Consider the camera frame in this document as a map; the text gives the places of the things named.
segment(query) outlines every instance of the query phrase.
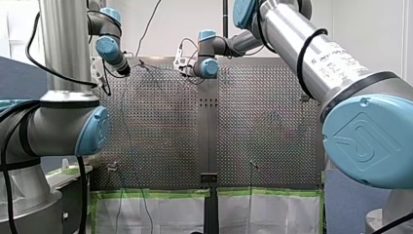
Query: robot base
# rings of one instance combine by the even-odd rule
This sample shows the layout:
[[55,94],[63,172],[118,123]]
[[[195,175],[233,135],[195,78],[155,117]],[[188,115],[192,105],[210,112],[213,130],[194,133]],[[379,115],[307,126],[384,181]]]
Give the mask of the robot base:
[[[61,193],[53,192],[46,203],[15,217],[19,234],[63,233],[62,207]],[[7,217],[0,216],[0,233],[11,234]]]

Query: metal pole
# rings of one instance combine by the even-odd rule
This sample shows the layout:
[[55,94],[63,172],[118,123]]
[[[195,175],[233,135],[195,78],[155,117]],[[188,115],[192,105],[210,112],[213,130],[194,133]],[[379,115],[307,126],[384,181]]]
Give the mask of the metal pole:
[[223,18],[223,36],[228,38],[228,0],[223,0],[223,9],[222,9],[222,18]]
[[[91,82],[85,0],[40,0],[46,65],[69,77]],[[90,93],[91,88],[48,74],[50,91]]]

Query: white wall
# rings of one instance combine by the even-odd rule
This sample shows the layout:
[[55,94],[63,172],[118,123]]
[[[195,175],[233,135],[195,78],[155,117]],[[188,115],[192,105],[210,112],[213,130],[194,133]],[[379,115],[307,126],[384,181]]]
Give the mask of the white wall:
[[407,1],[332,0],[334,39],[371,70],[402,76]]
[[[39,12],[37,1],[0,0],[0,56],[22,62],[29,62],[25,46],[30,37],[34,18]],[[39,62],[44,61],[41,26],[31,46],[31,55]]]
[[[124,37],[123,50],[135,52],[138,41],[158,0],[107,0],[107,5],[120,11]],[[235,0],[229,0],[229,36],[239,34],[233,25],[232,9]],[[332,30],[331,0],[313,0],[313,23]],[[162,1],[150,25],[139,52],[141,56],[174,56],[183,37],[197,41],[198,32],[213,29],[222,35],[222,0],[173,0]],[[193,48],[185,44],[186,56]],[[267,50],[257,57],[273,57]]]

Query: metal bracket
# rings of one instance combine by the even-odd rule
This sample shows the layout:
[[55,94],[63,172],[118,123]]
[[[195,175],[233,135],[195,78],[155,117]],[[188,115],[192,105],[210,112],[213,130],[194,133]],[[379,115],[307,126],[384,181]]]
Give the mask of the metal bracket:
[[201,174],[201,183],[208,183],[208,182],[217,182],[218,175],[217,174]]

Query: green tape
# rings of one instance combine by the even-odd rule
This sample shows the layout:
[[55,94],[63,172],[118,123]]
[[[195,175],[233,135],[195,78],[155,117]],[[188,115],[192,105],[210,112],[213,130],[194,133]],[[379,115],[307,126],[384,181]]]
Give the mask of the green tape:
[[296,197],[319,197],[322,190],[293,190],[282,188],[218,188],[218,196],[234,197],[249,196],[251,194],[275,195],[275,196],[296,196]]
[[324,191],[319,196],[319,233],[322,233],[324,225]]
[[97,196],[94,196],[94,194],[91,194],[91,203],[90,203],[90,209],[91,209],[91,227],[92,227],[92,234],[96,233],[96,212],[97,212]]
[[[121,190],[95,191],[92,195],[98,199],[114,199],[121,197]],[[158,199],[179,199],[179,198],[205,198],[209,196],[209,189],[190,190],[150,190],[150,189],[125,189],[122,196],[124,198],[158,198]]]

